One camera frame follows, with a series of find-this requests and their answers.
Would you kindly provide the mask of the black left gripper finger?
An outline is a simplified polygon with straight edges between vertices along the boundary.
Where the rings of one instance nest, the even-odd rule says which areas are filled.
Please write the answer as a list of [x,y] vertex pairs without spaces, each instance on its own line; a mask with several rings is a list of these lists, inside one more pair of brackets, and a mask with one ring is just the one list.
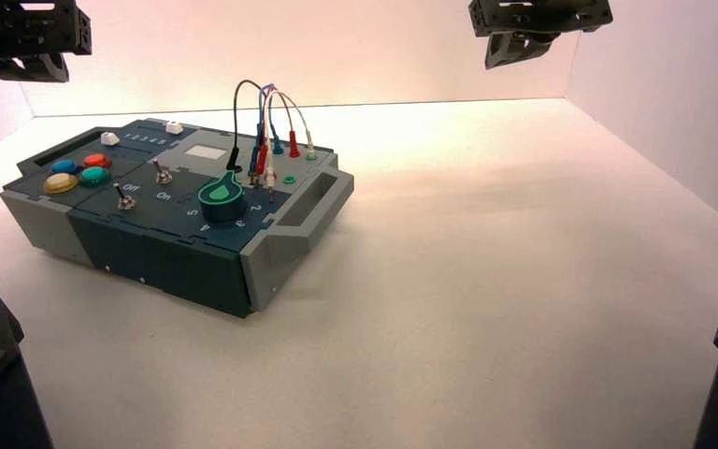
[[0,80],[29,80],[31,74],[14,59],[0,59]]
[[15,77],[27,82],[68,82],[69,72],[61,54],[32,54],[9,60]]

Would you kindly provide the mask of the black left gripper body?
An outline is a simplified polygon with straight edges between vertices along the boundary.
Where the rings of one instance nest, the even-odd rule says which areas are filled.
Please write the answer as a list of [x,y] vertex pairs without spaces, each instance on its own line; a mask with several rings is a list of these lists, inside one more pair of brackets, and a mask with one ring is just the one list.
[[75,1],[0,1],[0,59],[92,53],[89,16]]

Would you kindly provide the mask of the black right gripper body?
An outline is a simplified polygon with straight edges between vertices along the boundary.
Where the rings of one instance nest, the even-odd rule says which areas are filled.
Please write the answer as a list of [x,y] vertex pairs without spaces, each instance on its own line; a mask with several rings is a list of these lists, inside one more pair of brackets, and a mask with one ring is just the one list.
[[613,22],[610,3],[596,0],[474,0],[468,14],[476,36],[593,32]]

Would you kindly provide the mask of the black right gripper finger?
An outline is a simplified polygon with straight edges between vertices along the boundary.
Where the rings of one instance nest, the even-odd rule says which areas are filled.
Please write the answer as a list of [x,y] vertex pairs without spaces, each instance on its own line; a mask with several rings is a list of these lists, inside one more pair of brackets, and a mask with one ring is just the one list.
[[553,42],[560,36],[560,32],[524,32],[524,49],[526,51],[548,51]]
[[486,69],[516,64],[523,60],[528,39],[521,34],[497,34],[489,38],[484,60]]

